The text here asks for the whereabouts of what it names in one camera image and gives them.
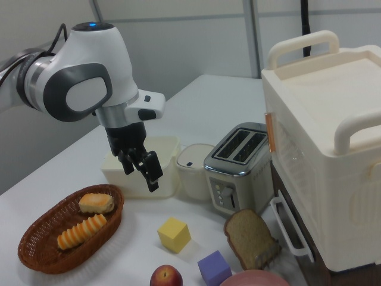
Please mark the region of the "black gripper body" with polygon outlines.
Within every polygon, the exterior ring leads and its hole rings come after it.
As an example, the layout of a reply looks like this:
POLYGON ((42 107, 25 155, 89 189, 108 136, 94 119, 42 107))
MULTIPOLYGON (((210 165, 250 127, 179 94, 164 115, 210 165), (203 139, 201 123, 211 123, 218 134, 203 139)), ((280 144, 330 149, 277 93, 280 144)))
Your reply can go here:
POLYGON ((130 149, 139 154, 146 152, 143 144, 146 138, 144 122, 132 123, 122 128, 106 128, 105 131, 113 156, 118 156, 121 151, 127 154, 130 149))

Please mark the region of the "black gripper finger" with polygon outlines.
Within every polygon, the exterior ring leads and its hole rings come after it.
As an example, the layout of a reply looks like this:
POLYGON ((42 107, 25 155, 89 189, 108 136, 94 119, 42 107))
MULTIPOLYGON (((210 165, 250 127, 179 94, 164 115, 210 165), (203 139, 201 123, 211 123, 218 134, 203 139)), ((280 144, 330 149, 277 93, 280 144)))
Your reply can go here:
POLYGON ((149 192, 154 192, 159 188, 158 180, 163 175, 163 171, 155 151, 136 150, 133 164, 145 178, 149 192))
POLYGON ((117 158, 119 162, 121 163, 124 173, 126 175, 129 175, 134 171, 133 163, 129 160, 129 156, 126 155, 123 151, 119 151, 117 158))

